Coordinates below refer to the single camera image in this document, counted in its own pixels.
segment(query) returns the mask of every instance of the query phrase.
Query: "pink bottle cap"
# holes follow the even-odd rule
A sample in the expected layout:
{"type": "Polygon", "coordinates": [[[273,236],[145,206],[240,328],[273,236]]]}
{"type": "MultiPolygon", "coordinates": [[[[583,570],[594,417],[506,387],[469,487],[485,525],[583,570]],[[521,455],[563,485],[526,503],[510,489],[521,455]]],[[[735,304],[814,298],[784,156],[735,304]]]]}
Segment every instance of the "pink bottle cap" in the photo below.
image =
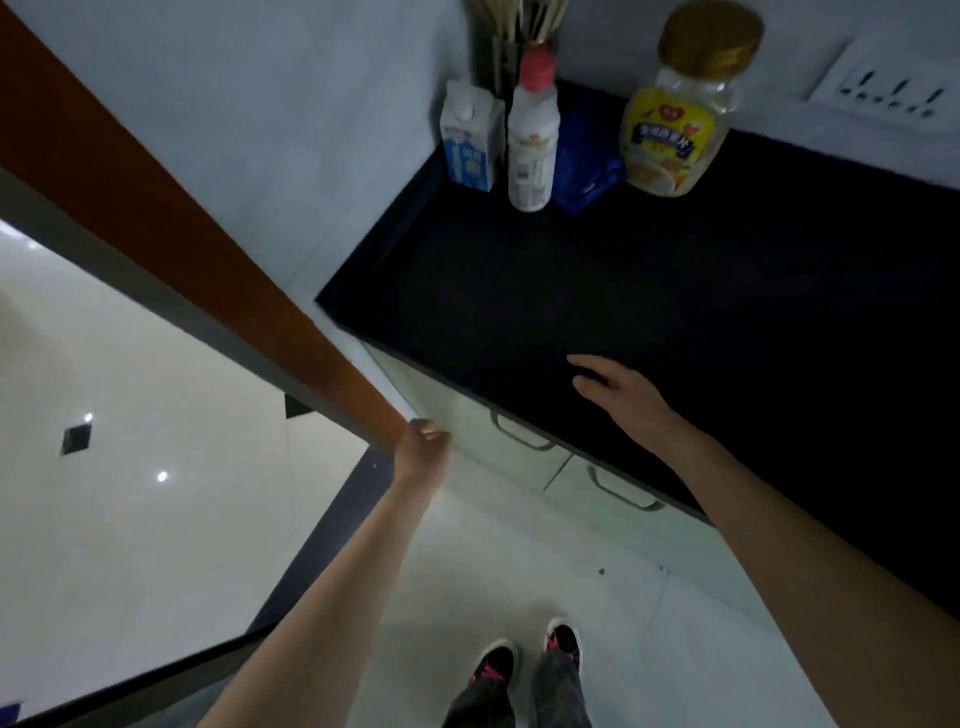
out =
{"type": "Polygon", "coordinates": [[[553,85],[557,75],[557,57],[545,45],[527,49],[520,61],[520,85],[532,93],[553,85]]]}

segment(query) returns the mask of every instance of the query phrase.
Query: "left hand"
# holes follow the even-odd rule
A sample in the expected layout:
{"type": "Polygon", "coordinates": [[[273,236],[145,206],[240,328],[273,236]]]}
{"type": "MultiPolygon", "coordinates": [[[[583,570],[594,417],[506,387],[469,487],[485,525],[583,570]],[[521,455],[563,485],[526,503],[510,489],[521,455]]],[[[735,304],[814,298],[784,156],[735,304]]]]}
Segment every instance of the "left hand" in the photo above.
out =
{"type": "Polygon", "coordinates": [[[437,490],[444,482],[453,439],[433,420],[411,420],[394,452],[394,483],[437,490]]]}

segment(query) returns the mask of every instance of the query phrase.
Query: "plastic bottle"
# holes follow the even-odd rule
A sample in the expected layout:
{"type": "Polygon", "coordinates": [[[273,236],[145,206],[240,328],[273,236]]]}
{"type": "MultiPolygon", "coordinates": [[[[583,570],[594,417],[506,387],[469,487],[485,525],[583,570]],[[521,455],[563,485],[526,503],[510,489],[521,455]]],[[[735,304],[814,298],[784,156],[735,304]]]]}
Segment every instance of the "plastic bottle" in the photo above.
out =
{"type": "Polygon", "coordinates": [[[545,46],[523,54],[520,84],[507,119],[507,194],[511,204],[523,212],[543,209],[553,190],[560,135],[557,87],[553,84],[556,71],[557,59],[545,46]]]}
{"type": "Polygon", "coordinates": [[[624,111],[627,182],[661,197],[690,191],[727,136],[741,101],[735,77],[762,37],[760,16],[730,0],[694,0],[670,15],[656,79],[624,111]]]}

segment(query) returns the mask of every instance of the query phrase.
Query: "electrical outlet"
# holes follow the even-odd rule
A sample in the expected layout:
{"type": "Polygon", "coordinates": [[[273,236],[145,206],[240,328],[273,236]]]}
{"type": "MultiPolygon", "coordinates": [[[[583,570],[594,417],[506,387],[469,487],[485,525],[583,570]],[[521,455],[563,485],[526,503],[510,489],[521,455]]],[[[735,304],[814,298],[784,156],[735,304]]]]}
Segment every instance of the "electrical outlet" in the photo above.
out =
{"type": "Polygon", "coordinates": [[[920,133],[960,129],[960,62],[949,65],[879,40],[853,41],[810,101],[920,133]]]}

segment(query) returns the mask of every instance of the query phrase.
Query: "forearm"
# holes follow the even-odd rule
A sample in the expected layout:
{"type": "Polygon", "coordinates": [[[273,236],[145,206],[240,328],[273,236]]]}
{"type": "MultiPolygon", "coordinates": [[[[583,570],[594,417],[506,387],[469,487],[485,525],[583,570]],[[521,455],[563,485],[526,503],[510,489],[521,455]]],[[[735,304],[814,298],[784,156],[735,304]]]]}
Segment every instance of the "forearm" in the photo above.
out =
{"type": "Polygon", "coordinates": [[[677,418],[654,447],[733,553],[841,728],[960,725],[960,625],[677,418]]]}
{"type": "Polygon", "coordinates": [[[397,482],[252,655],[202,728],[341,726],[400,564],[433,496],[397,482]]]}

